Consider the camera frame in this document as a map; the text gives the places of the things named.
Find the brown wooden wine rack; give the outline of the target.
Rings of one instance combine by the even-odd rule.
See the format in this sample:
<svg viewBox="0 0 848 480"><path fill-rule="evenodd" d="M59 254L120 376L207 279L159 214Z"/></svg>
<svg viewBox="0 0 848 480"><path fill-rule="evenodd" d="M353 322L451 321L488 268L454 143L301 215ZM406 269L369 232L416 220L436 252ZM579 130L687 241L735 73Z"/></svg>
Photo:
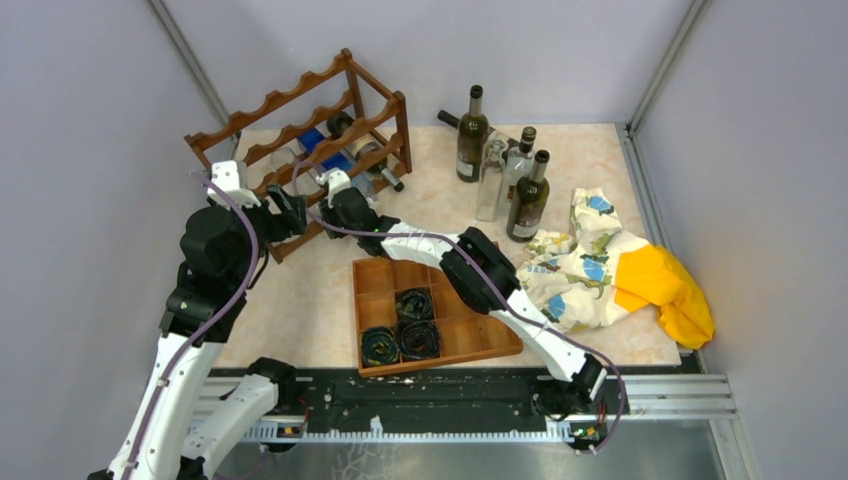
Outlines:
<svg viewBox="0 0 848 480"><path fill-rule="evenodd" d="M244 162L248 166L252 166L298 136L307 133L308 130L319 126L322 122L330 119L331 116L352 107L355 116L351 129L336 140L320 142L306 159L313 164L318 164L329 159L330 156L342 152L355 141L365 136L371 136L380 145L380 148L375 152L366 154L361 162L356 163L349 171L351 176L364 172L372 165L387 159L390 155L399 160L399 163L393 168L394 174L402 177L411 173L413 163L404 94L400 91L391 91L383 82L360 65L347 48L342 49L323 72L307 71L301 75L298 84L293 89L285 92L273 90L266 95L263 104L256 110L250 112L235 111L227 117L222 129L214 133L187 135L185 141L200 162L208 167L211 162L206 156L207 150L226 139L234 137L257 121L339 74L346 76L348 88L335 104L329 107L319 106L315 108L309 119L304 123L299 125L289 124L283 127L273 141L251 146L246 153ZM360 81L367 83L385 99L383 109L372 117L365 115Z"/></svg>

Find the dark wine bottle beige label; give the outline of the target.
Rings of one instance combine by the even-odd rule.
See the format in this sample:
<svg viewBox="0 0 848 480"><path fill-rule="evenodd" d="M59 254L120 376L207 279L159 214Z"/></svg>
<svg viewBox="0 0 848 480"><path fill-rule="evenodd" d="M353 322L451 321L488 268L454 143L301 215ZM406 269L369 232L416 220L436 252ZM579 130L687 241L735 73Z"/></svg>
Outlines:
<svg viewBox="0 0 848 480"><path fill-rule="evenodd" d="M326 128L332 139L342 137L353 125L354 118L347 112L341 111L331 116L326 122ZM353 143L346 150L358 163L366 154L376 152L382 148L382 145L377 142L372 136L365 135ZM373 176L385 180L393 190L401 192L405 188L405 184L393 173L389 167L388 160L383 159L367 169L367 172Z"/></svg>

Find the blue square glass bottle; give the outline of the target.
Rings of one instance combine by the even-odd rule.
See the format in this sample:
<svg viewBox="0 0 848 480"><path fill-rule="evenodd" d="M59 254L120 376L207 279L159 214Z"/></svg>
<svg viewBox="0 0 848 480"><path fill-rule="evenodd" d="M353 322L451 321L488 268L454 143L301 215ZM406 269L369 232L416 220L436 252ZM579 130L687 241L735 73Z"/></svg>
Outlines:
<svg viewBox="0 0 848 480"><path fill-rule="evenodd" d="M312 128L297 137L297 143L306 156L310 156L317 146L325 140L327 140L327 136L317 128ZM341 152L331 155L323 160L320 165L322 171L338 168L347 172L353 168L353 162L346 154ZM369 201L375 199L373 184L365 174L352 177L351 185L357 188Z"/></svg>

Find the wooden compartment tray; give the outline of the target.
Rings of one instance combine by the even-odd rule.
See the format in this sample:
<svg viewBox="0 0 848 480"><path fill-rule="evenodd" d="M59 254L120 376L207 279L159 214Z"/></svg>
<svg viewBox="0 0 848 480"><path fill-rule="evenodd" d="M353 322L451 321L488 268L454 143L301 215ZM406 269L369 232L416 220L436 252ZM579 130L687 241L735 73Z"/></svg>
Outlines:
<svg viewBox="0 0 848 480"><path fill-rule="evenodd" d="M365 378L523 351L516 334L466 306L435 268L372 258L352 270L358 372Z"/></svg>

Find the dark wine bottle grey label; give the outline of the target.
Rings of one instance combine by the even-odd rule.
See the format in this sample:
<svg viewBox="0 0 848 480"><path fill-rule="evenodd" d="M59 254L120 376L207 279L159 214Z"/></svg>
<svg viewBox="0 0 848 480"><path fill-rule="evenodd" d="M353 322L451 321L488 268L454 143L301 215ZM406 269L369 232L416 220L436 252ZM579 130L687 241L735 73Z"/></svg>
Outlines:
<svg viewBox="0 0 848 480"><path fill-rule="evenodd" d="M466 183L479 180L488 139L489 121L482 111L483 94L481 85L471 86L468 111L460 118L457 127L456 173Z"/></svg>

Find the clear glass bottle back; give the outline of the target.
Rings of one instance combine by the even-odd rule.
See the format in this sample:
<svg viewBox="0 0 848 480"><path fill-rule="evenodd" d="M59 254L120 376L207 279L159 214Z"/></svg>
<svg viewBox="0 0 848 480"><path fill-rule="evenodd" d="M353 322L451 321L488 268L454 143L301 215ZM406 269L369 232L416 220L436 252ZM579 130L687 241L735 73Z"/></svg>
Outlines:
<svg viewBox="0 0 848 480"><path fill-rule="evenodd" d="M494 222L498 213L498 198L503 182L506 142L496 139L485 148L485 157L480 164L480 177L476 196L475 219Z"/></svg>

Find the clear glass bottle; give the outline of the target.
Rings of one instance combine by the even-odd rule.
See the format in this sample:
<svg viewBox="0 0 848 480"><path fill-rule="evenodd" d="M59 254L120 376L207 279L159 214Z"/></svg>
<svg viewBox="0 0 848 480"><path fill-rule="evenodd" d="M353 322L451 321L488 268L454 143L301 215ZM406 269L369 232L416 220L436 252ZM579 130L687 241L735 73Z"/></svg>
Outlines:
<svg viewBox="0 0 848 480"><path fill-rule="evenodd" d="M299 154L289 146L283 146L270 155L270 163L274 169L294 167L299 162ZM315 169L303 167L299 172L300 176L292 177L292 180L284 186L287 193L294 194L297 190L299 194L309 196L323 190L323 187L316 181L319 173Z"/></svg>
<svg viewBox="0 0 848 480"><path fill-rule="evenodd" d="M475 219L494 222L498 213L498 198L503 182L506 142L496 139L485 148L485 157L480 164L480 177L476 196Z"/></svg>

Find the dark green wine bottle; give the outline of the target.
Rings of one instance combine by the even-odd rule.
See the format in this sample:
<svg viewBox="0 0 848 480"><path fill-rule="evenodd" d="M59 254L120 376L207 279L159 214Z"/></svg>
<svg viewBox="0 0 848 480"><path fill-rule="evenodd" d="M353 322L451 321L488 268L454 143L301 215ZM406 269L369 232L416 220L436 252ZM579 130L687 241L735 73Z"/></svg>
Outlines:
<svg viewBox="0 0 848 480"><path fill-rule="evenodd" d="M550 184L546 178L549 161L550 153L547 150L537 151L530 172L516 182L506 222L506 233L516 242L529 242L539 230L550 194Z"/></svg>

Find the clear glass bottle front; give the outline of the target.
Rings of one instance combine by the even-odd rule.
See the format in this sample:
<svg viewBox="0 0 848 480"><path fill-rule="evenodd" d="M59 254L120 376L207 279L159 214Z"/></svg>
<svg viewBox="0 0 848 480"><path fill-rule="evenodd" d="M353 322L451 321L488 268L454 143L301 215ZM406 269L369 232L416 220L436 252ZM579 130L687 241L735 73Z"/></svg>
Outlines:
<svg viewBox="0 0 848 480"><path fill-rule="evenodd" d="M270 155L270 163L274 169L294 167L299 162L299 154L289 146L283 146ZM294 194L297 190L299 194L309 196L323 190L323 187L316 181L319 173L315 169L303 167L299 172L300 176L292 177L292 180L284 186L287 193Z"/></svg>

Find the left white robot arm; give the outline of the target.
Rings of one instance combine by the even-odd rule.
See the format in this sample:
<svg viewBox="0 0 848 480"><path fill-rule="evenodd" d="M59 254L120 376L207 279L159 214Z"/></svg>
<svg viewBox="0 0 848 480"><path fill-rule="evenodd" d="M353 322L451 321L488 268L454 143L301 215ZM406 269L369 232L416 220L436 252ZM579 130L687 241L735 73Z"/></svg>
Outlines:
<svg viewBox="0 0 848 480"><path fill-rule="evenodd" d="M193 213L180 239L184 255L168 296L142 403L126 440L93 479L211 479L259 419L292 411L300 399L296 370L261 357L200 426L200 392L260 277L270 242L306 228L303 198L278 185L269 199L215 201Z"/></svg>

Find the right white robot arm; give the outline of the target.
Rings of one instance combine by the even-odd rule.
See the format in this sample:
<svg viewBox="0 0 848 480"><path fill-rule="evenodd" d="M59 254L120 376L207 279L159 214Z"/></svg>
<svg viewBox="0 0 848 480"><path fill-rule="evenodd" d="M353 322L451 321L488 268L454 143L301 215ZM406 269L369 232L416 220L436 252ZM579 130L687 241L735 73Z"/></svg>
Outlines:
<svg viewBox="0 0 848 480"><path fill-rule="evenodd" d="M355 237L371 256L441 271L468 308L499 320L542 357L552 377L565 382L569 408L588 412L599 403L606 379L601 362L553 326L521 287L516 267L481 230L447 234L416 228L378 214L354 187L322 200L319 211L329 230Z"/></svg>

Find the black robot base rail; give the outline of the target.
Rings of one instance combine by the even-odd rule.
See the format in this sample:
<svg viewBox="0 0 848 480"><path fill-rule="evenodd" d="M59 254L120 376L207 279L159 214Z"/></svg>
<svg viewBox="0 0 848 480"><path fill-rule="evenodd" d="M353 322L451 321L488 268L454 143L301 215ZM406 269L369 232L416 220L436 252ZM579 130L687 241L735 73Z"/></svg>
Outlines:
<svg viewBox="0 0 848 480"><path fill-rule="evenodd" d="M601 443L627 421L733 420L728 381L708 374L610 376L587 406L540 368L437 368L364 378L307 368L291 410L243 434L251 443Z"/></svg>

